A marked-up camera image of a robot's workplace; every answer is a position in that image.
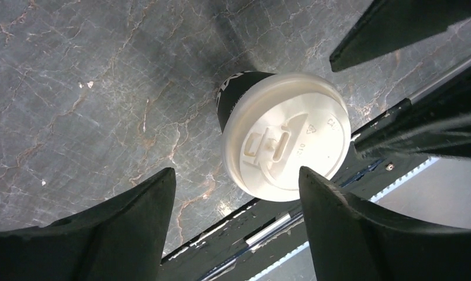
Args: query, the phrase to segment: cup lid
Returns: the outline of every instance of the cup lid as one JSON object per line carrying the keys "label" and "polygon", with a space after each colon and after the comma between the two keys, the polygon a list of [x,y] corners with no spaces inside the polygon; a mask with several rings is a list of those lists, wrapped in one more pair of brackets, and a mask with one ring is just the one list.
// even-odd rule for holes
{"label": "cup lid", "polygon": [[350,142],[345,103],[326,80],[278,74],[249,89],[233,109],[222,137],[231,178],[252,196],[299,199],[301,166],[331,179]]}

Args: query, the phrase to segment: gray marble countertop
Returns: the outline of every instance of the gray marble countertop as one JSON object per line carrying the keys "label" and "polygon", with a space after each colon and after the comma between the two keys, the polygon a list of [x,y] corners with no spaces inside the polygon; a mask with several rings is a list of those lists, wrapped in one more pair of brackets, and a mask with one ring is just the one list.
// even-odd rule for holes
{"label": "gray marble countertop", "polygon": [[221,166],[215,92],[242,70],[306,71],[357,129],[471,53],[471,19],[341,73],[370,1],[0,0],[0,230],[47,225],[164,167],[165,253],[250,200]]}

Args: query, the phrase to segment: marble surface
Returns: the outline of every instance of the marble surface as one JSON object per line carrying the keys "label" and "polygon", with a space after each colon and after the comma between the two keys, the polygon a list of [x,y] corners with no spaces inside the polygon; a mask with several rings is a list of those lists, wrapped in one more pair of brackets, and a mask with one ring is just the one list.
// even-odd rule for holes
{"label": "marble surface", "polygon": [[336,84],[357,129],[471,53],[471,19],[341,73],[357,0],[0,0],[0,230],[47,225],[163,167],[165,253],[250,200],[221,166],[215,91],[242,70]]}

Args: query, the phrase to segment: black cup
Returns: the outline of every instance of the black cup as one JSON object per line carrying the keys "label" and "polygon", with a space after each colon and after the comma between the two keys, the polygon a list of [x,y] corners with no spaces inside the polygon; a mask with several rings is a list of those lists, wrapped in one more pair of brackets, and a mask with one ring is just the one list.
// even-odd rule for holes
{"label": "black cup", "polygon": [[221,85],[216,96],[216,113],[220,123],[221,132],[225,130],[228,118],[240,98],[259,81],[275,75],[259,71],[244,71],[228,77]]}

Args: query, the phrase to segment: white plastic lid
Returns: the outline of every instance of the white plastic lid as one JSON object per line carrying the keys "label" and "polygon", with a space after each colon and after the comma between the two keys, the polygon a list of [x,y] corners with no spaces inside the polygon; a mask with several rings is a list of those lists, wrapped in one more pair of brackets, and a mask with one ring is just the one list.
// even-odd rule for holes
{"label": "white plastic lid", "polygon": [[301,166],[331,179],[350,142],[345,103],[335,87],[310,74],[278,74],[255,84],[239,100],[222,137],[232,180],[252,196],[299,199]]}

